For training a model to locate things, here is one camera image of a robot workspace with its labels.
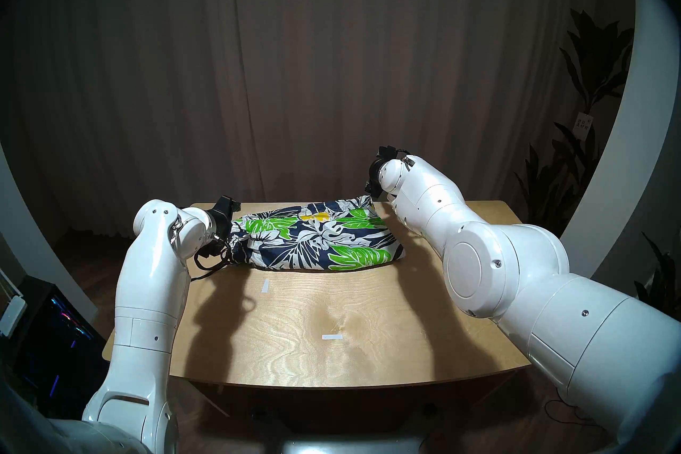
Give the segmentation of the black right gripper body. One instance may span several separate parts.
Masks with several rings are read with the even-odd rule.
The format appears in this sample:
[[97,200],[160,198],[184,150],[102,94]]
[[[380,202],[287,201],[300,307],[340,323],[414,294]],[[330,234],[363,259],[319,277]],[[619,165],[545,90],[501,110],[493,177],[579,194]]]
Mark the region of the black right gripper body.
[[365,191],[370,196],[380,196],[383,189],[379,183],[379,171],[390,160],[397,158],[397,149],[394,146],[379,146],[377,155],[368,170],[368,180]]

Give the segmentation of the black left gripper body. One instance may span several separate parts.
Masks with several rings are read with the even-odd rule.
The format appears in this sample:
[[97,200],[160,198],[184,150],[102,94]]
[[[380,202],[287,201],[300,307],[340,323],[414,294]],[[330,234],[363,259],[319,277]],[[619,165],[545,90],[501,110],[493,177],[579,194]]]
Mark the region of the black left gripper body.
[[236,212],[240,211],[240,202],[231,197],[221,195],[214,206],[210,209],[210,216],[215,225],[215,236],[223,241],[228,241],[231,233],[231,222]]

